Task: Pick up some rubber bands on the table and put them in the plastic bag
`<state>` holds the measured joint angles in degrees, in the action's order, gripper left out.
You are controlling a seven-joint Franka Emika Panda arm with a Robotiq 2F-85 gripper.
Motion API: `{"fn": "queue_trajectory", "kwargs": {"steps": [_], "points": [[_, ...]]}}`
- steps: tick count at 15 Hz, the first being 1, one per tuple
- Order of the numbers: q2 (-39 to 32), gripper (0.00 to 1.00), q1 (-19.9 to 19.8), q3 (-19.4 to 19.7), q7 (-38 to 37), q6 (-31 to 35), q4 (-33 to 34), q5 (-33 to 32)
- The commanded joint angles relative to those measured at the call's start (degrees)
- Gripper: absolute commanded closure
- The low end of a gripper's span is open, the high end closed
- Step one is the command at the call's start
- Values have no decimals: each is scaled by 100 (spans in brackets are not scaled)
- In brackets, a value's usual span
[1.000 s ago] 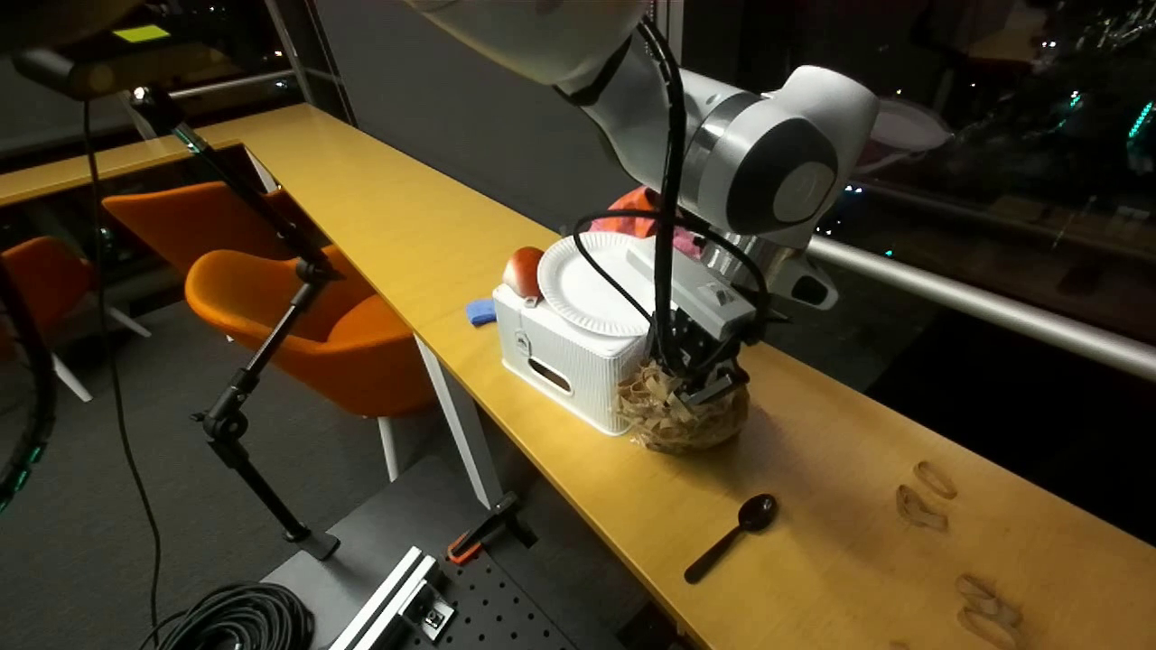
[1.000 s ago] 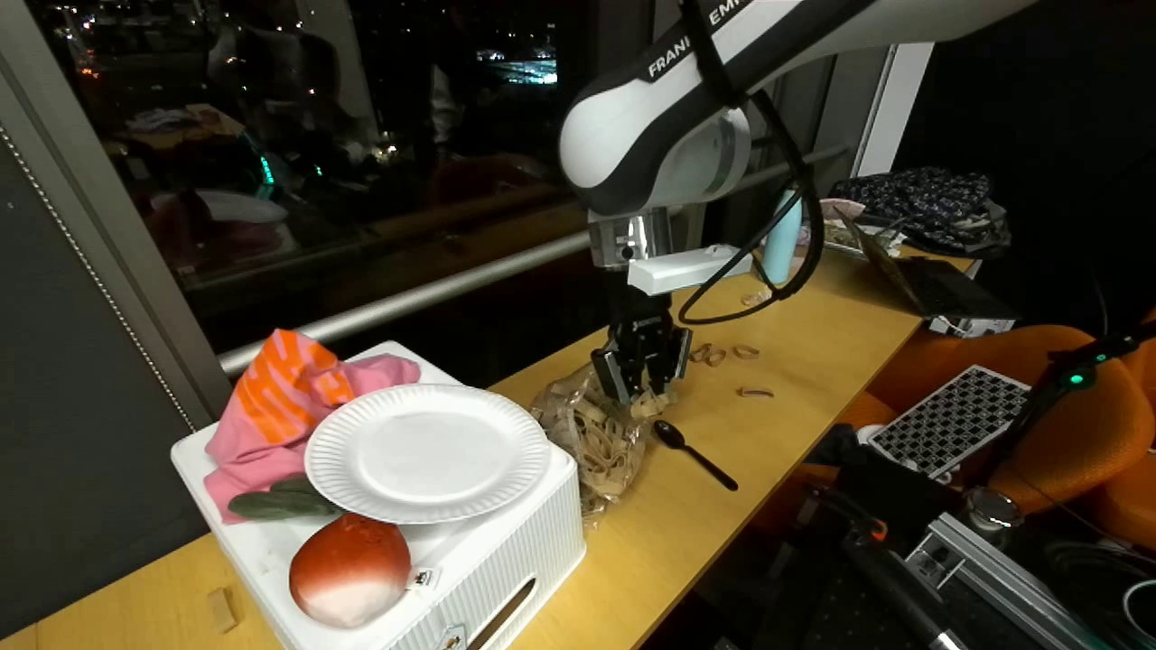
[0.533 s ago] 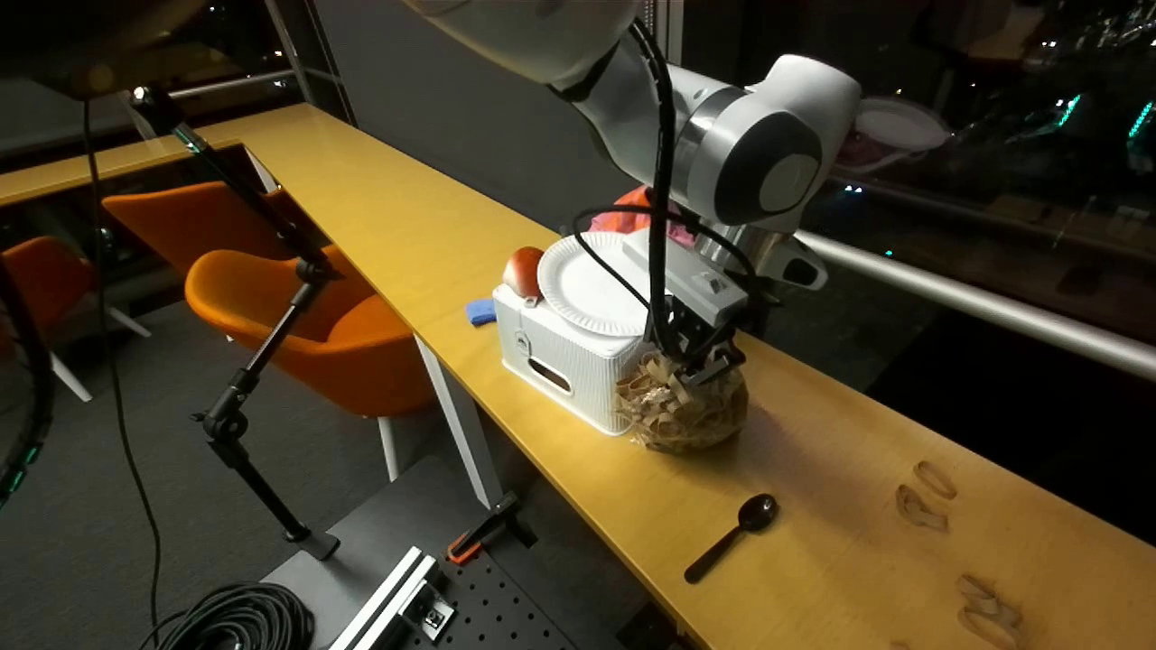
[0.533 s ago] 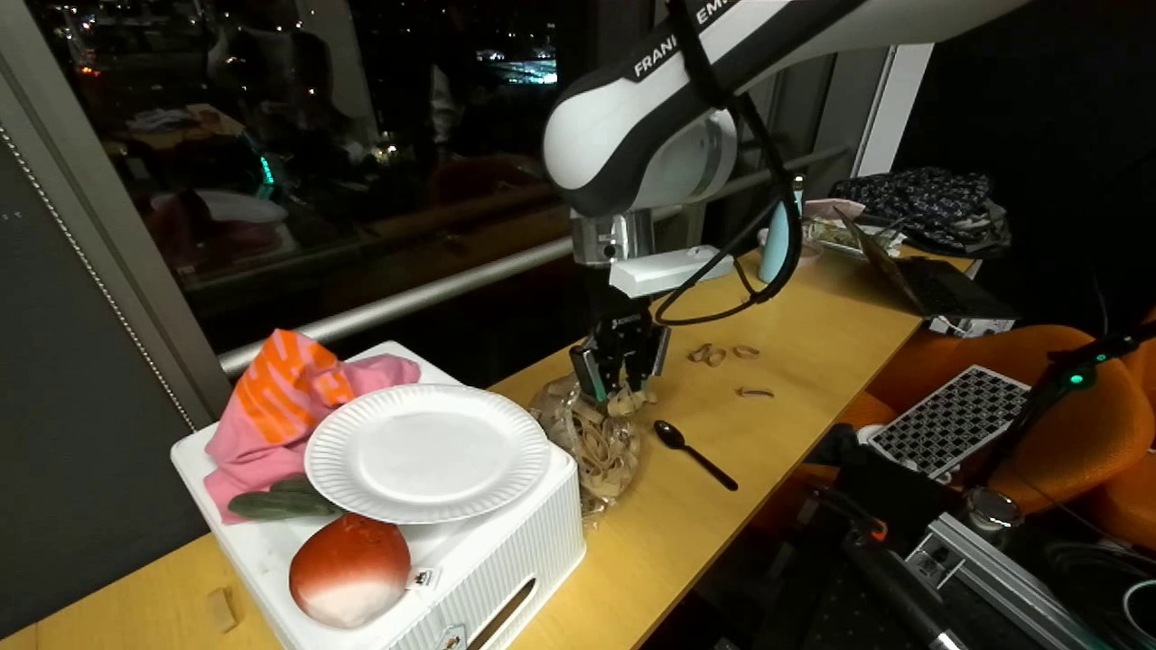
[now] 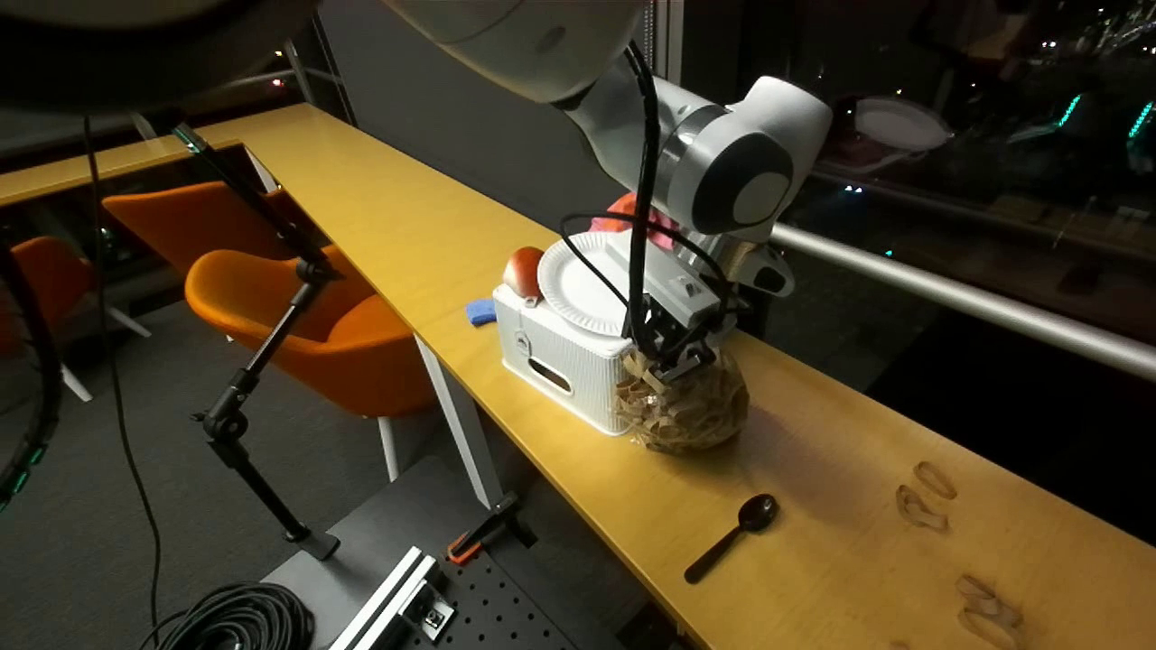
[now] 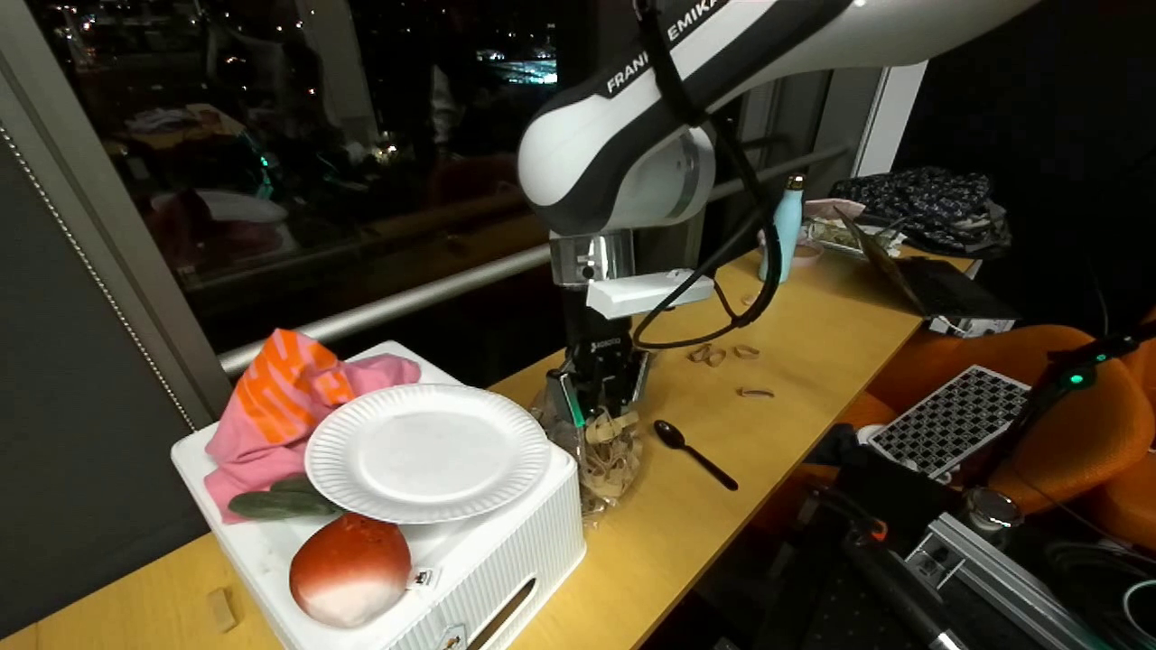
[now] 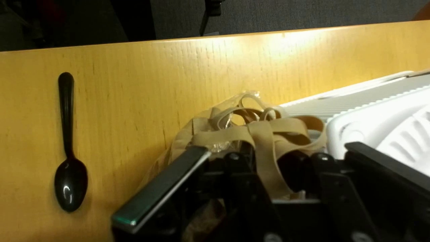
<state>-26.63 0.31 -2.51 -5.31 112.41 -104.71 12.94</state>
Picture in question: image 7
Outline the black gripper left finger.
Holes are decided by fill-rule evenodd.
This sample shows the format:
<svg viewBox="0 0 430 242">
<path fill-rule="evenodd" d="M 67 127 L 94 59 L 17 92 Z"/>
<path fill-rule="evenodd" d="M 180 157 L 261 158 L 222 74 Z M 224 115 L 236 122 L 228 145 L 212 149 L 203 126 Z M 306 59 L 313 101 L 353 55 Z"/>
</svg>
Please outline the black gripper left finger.
<svg viewBox="0 0 430 242">
<path fill-rule="evenodd" d="M 207 148 L 187 148 L 111 215 L 114 242 L 181 242 L 196 211 L 226 195 L 235 169 L 250 172 L 251 157 L 211 158 Z"/>
</svg>

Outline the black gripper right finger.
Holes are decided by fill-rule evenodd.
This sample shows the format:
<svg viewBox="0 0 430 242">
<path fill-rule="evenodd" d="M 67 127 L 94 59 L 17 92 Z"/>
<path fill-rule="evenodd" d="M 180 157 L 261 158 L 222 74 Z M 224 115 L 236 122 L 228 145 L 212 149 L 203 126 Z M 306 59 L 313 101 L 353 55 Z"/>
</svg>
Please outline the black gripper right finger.
<svg viewBox="0 0 430 242">
<path fill-rule="evenodd" d="M 310 156 L 340 242 L 430 242 L 429 177 L 361 142 Z"/>
</svg>

